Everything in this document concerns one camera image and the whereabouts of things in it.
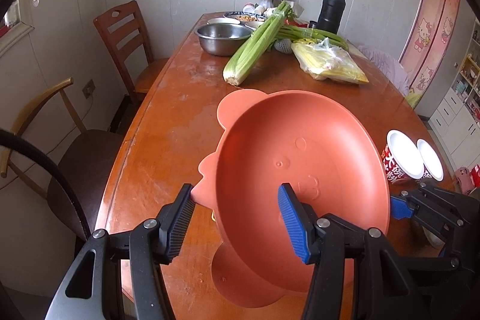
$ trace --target white cabinet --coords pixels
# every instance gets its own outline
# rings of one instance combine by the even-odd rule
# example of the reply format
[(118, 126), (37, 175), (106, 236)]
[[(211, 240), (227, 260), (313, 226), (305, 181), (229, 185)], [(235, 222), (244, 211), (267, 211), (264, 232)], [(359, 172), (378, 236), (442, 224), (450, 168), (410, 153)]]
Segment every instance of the white cabinet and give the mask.
[(442, 137), (448, 152), (453, 153), (474, 128), (478, 131), (469, 110), (463, 106), (448, 127), (447, 133)]
[(448, 105), (452, 108), (453, 112), (455, 114), (458, 114), (458, 112), (463, 106), (463, 101), (457, 95), (457, 93), (453, 91), (451, 88), (449, 88), (447, 94), (445, 95), (445, 100), (448, 103)]
[(457, 168), (463, 166), (469, 167), (480, 154), (480, 137), (478, 133), (480, 133), (480, 129), (475, 125), (467, 137), (452, 153), (452, 159)]
[(453, 121), (453, 119), (455, 118), (455, 115), (457, 113), (455, 113), (452, 108), (450, 107), (450, 105), (447, 103), (447, 101), (445, 100), (445, 98), (442, 100), (442, 102), (438, 105), (438, 108), (437, 110), (440, 112), (440, 114), (442, 115), (443, 119), (445, 120), (445, 122), (450, 125)]
[(430, 117), (430, 125), (435, 127), (440, 136), (444, 136), (448, 131), (448, 124), (438, 110), (435, 110), (435, 113)]
[(469, 164), (468, 166), (469, 171), (471, 171), (472, 168), (474, 168), (477, 164), (480, 164), (480, 155), (478, 155), (477, 158), (472, 163)]

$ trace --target yellow plastic bag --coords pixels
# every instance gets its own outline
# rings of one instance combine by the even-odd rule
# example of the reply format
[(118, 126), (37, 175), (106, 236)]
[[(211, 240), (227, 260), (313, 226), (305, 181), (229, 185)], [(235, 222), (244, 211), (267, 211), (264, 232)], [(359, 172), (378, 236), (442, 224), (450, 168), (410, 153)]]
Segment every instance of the yellow plastic bag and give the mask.
[(316, 80), (333, 80), (349, 83), (368, 83), (363, 71), (349, 53), (338, 46), (331, 46), (328, 38), (319, 44), (292, 43), (292, 50), (300, 68)]

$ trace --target white bowl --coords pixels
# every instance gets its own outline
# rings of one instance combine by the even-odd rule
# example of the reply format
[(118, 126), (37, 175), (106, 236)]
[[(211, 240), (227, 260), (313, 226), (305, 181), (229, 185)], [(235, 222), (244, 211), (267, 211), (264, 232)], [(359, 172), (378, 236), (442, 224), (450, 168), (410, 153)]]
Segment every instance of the white bowl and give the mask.
[(248, 26), (249, 28), (252, 28), (253, 30), (259, 28), (261, 24), (263, 24), (263, 22), (261, 22), (261, 21), (245, 22), (245, 26)]
[(399, 130), (392, 129), (387, 134), (387, 144), (397, 164), (408, 176), (420, 179), (423, 176), (422, 155), (414, 142)]
[(417, 141), (417, 148), (420, 151), (420, 155), (423, 159), (423, 163), (427, 168), (427, 171), (434, 177), (437, 181), (443, 180), (443, 168), (440, 159), (438, 158), (437, 153), (431, 147), (429, 143), (427, 143), (423, 139), (418, 139)]
[(235, 25), (239, 25), (240, 21), (238, 19), (234, 19), (234, 18), (221, 17), (221, 18), (209, 19), (207, 21), (207, 24), (235, 24)]

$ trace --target hello kitty door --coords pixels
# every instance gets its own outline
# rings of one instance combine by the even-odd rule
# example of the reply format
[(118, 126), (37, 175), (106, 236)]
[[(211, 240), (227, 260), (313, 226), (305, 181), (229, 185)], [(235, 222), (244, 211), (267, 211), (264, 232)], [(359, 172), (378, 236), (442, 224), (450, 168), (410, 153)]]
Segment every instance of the hello kitty door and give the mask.
[(409, 75), (405, 97), (415, 107), (427, 89), (448, 47), (460, 0), (422, 0), (400, 63)]

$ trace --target wooden table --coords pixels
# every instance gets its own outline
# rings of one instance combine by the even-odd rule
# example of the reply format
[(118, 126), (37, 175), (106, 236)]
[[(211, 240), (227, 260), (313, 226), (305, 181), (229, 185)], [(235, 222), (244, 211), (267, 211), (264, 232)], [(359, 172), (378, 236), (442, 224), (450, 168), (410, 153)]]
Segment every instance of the wooden table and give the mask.
[[(219, 14), (205, 14), (196, 27)], [(316, 81), (305, 74), (293, 55), (277, 51), (258, 61), (243, 88), (266, 93), (306, 90), (330, 97), (349, 109), (370, 133), (378, 150), (390, 129), (412, 139), (434, 143), (418, 116), (395, 87), (369, 61), (353, 56), (370, 83), (363, 86)], [(110, 233), (133, 229), (160, 207), (172, 202), (183, 183), (196, 184), (198, 164), (215, 151), (222, 128), (216, 117), (218, 103), (236, 88), (225, 83), (225, 57), (205, 53), (193, 30), (186, 36), (143, 101), (125, 137), (100, 207), (97, 228)], [(443, 165), (441, 186), (453, 189)], [(406, 186), (391, 186), (398, 194)], [(388, 238), (400, 255), (427, 250), (418, 242), (408, 220), (391, 219)], [(275, 304), (245, 309), (226, 301), (210, 276), (211, 259), (221, 243), (211, 211), (197, 206), (183, 248), (171, 265), (162, 266), (167, 290), (177, 319), (299, 319), (304, 298), (283, 297)], [(122, 284), (132, 298), (129, 263), (122, 264)], [(351, 287), (344, 293), (342, 318), (350, 317)]]

